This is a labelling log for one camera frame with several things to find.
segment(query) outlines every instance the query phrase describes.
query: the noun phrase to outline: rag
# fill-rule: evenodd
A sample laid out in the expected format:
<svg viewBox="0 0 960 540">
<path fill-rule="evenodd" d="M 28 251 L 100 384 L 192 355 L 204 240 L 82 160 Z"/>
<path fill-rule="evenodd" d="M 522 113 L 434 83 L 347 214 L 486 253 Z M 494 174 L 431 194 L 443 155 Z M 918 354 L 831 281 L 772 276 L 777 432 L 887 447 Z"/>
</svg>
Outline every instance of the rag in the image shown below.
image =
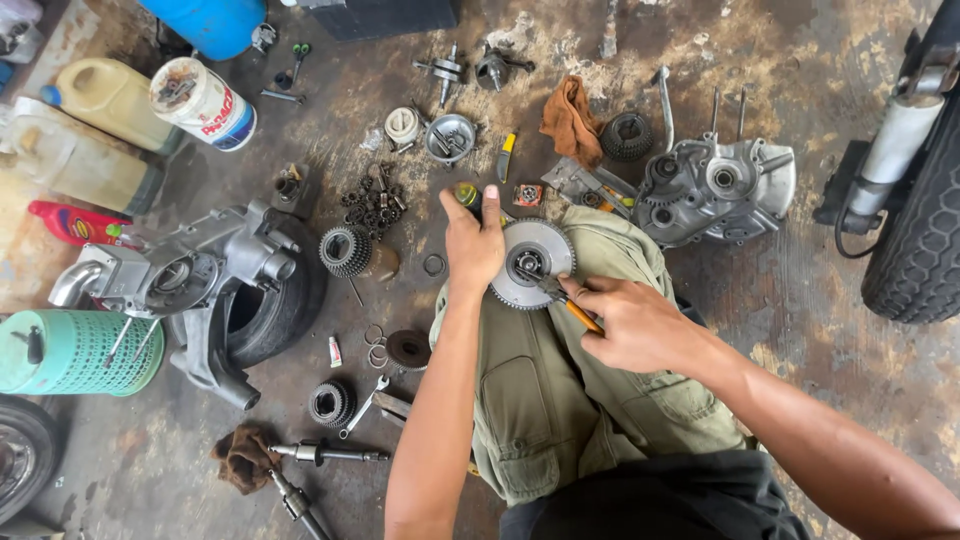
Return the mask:
<svg viewBox="0 0 960 540">
<path fill-rule="evenodd" d="M 260 426 L 237 426 L 210 451 L 210 457 L 220 461 L 217 478 L 233 484 L 242 495 L 260 489 L 271 479 L 270 470 L 279 469 L 282 455 L 267 450 L 278 442 Z"/>
<path fill-rule="evenodd" d="M 603 126 L 590 112 L 584 80 L 567 75 L 543 106 L 540 132 L 553 137 L 554 152 L 574 158 L 592 171 L 603 159 L 597 138 Z"/>
</svg>

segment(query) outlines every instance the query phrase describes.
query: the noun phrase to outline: tube of glue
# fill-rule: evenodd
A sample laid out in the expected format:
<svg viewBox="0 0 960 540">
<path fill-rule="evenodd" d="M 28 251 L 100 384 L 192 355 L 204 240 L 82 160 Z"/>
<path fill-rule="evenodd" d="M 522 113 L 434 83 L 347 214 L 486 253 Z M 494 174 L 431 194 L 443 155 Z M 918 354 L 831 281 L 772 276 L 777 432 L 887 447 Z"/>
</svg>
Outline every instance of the tube of glue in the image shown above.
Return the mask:
<svg viewBox="0 0 960 540">
<path fill-rule="evenodd" d="M 340 344 L 337 343 L 337 338 L 330 336 L 330 367 L 340 367 L 343 365 L 344 361 L 340 357 Z"/>
</svg>

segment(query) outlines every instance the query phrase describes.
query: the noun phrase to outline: yellow utility knife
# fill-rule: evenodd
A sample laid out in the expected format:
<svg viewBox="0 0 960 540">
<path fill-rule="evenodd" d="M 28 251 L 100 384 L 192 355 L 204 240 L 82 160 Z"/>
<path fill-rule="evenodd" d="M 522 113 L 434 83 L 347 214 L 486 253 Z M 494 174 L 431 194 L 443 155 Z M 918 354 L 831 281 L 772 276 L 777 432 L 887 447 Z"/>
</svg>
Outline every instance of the yellow utility knife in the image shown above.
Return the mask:
<svg viewBox="0 0 960 540">
<path fill-rule="evenodd" d="M 501 184 L 507 183 L 507 169 L 510 168 L 510 155 L 514 152 L 515 142 L 516 134 L 507 135 L 507 140 L 503 141 L 503 148 L 500 149 L 500 156 L 496 159 L 496 177 Z"/>
</svg>

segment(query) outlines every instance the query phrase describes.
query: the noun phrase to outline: wheel rim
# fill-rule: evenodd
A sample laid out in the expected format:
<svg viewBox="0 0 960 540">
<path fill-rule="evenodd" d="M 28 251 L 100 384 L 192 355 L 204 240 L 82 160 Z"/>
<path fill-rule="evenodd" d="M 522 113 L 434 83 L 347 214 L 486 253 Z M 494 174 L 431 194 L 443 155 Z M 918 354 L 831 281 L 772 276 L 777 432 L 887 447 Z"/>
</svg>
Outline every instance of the wheel rim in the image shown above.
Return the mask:
<svg viewBox="0 0 960 540">
<path fill-rule="evenodd" d="M 0 426 L 0 507 L 7 504 L 36 469 L 36 449 L 19 430 Z"/>
</svg>

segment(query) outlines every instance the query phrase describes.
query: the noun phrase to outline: green plastic basket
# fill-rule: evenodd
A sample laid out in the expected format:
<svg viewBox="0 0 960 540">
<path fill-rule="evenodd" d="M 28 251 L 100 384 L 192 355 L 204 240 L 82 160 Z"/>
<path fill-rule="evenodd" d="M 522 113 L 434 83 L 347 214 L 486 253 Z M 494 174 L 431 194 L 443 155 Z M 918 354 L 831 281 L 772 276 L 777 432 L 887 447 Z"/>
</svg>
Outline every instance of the green plastic basket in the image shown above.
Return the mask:
<svg viewBox="0 0 960 540">
<path fill-rule="evenodd" d="M 152 320 L 133 319 L 113 361 L 110 348 L 127 316 L 110 311 L 33 309 L 0 324 L 0 392 L 5 394 L 112 394 L 129 396 L 156 375 L 163 360 L 163 329 L 157 325 L 140 356 L 137 347 Z M 40 331 L 43 360 L 27 359 L 27 343 L 17 335 Z"/>
</svg>

